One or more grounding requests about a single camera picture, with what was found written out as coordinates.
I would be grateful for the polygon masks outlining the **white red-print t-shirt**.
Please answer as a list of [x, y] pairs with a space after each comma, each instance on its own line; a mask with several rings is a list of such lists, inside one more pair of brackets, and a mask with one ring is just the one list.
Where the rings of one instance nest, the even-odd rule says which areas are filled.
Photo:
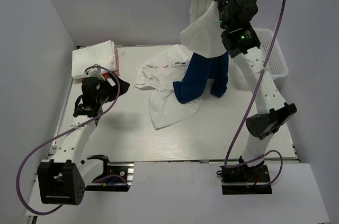
[[221, 41], [217, 3], [213, 0], [191, 0], [190, 25], [180, 33], [181, 43], [205, 58], [226, 52]]

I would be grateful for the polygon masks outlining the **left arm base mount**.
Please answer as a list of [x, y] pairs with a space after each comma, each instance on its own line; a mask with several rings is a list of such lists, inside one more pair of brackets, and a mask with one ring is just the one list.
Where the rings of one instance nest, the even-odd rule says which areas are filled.
[[92, 192], [128, 192], [132, 183], [134, 164], [111, 162], [108, 156], [91, 155], [87, 160], [99, 162], [103, 170], [94, 176], [85, 191]]

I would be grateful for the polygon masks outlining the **white cartoon-print t-shirt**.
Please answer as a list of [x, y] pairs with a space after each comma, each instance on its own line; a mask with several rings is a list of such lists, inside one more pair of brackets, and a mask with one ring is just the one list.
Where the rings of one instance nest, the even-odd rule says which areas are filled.
[[153, 90], [148, 110], [154, 129], [159, 130], [196, 114], [202, 98], [181, 104], [174, 93], [173, 82], [180, 82], [190, 58], [178, 44], [170, 46], [144, 62], [136, 73], [134, 87]]

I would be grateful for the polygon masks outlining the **blue t-shirt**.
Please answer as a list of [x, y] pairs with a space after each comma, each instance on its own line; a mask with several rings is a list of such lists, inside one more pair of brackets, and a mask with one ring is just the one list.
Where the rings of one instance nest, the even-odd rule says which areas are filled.
[[229, 54], [206, 58], [194, 53], [180, 82], [174, 82], [174, 93], [181, 104], [198, 99], [204, 93], [208, 80], [212, 79], [210, 94], [220, 98], [227, 90]]

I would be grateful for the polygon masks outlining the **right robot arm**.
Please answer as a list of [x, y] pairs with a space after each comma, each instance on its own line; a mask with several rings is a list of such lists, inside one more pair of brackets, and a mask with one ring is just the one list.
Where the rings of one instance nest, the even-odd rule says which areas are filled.
[[263, 162], [273, 135], [297, 111], [280, 94], [266, 65], [277, 34], [266, 55], [262, 54], [260, 40], [251, 20], [258, 12], [257, 0], [213, 0], [217, 3], [222, 44], [231, 59], [243, 73], [252, 92], [252, 98], [236, 131], [243, 126], [249, 132], [246, 148], [239, 164], [240, 177], [251, 181], [258, 175], [257, 166]]

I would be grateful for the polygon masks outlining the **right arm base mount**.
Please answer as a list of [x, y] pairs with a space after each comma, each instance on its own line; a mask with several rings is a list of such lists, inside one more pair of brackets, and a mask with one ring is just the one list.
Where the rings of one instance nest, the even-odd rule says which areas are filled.
[[216, 175], [221, 178], [223, 195], [264, 195], [272, 194], [268, 167], [260, 160], [256, 166], [226, 168], [220, 166]]

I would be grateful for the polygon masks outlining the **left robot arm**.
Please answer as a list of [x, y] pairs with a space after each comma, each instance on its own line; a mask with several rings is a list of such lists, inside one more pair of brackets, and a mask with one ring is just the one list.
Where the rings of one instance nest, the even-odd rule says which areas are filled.
[[79, 205], [85, 189], [92, 183], [102, 183], [115, 177], [105, 155], [82, 154], [103, 113], [103, 104], [125, 94], [130, 84], [112, 77], [114, 85], [101, 76], [82, 80], [82, 94], [77, 98], [68, 133], [51, 160], [38, 166], [40, 198], [43, 204]]

